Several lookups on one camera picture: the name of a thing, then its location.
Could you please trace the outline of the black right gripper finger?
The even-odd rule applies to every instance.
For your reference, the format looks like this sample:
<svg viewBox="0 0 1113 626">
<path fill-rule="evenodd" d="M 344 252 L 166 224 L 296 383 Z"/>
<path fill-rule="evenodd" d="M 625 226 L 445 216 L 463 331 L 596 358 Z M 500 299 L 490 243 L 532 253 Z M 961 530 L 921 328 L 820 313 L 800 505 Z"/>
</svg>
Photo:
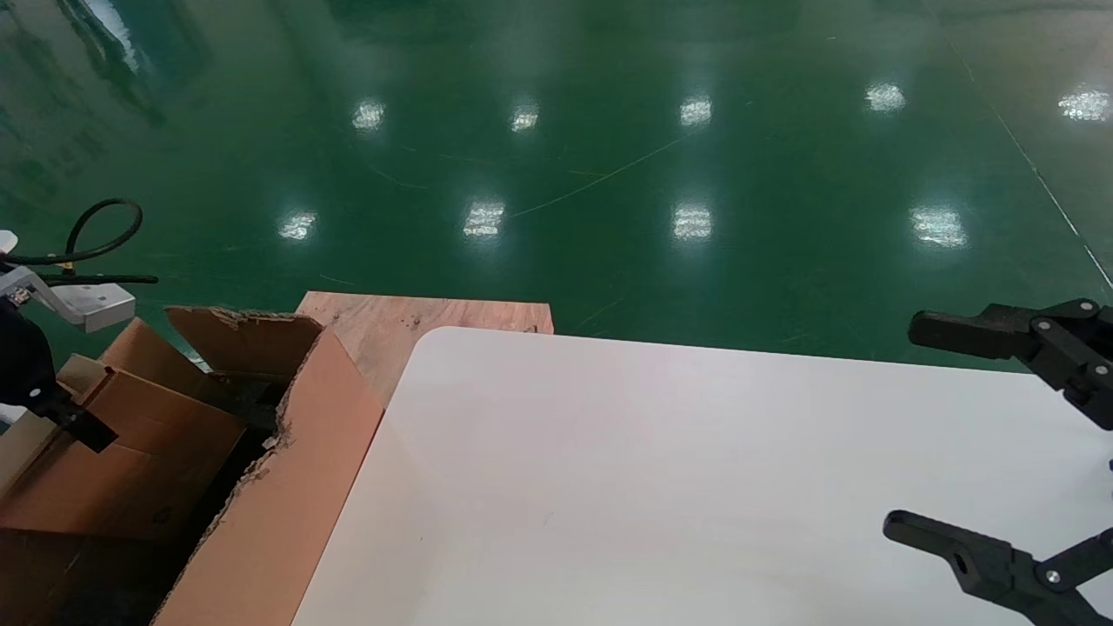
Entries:
<svg viewBox="0 0 1113 626">
<path fill-rule="evenodd" d="M 1112 429 L 1112 313 L 1094 300 L 1050 309 L 989 304 L 978 316 L 919 310 L 908 338 L 917 346 L 1017 360 L 1100 429 Z"/>
<path fill-rule="evenodd" d="M 907 510 L 888 512 L 883 534 L 892 542 L 942 558 L 963 593 L 1017 613 L 1033 625 L 1112 623 L 1078 590 L 1112 569 L 1110 529 L 1045 560 L 1012 542 Z"/>
</svg>

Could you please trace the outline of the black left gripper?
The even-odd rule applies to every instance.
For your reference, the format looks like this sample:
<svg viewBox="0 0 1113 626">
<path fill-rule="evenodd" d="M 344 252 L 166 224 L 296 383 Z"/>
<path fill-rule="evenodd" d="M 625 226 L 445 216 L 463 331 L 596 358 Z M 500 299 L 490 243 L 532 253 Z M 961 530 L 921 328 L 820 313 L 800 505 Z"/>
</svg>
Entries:
<svg viewBox="0 0 1113 626">
<path fill-rule="evenodd" d="M 9 300 L 1 302 L 1 402 L 39 411 L 95 453 L 118 439 L 111 427 L 57 389 L 52 353 L 43 330 Z"/>
</svg>

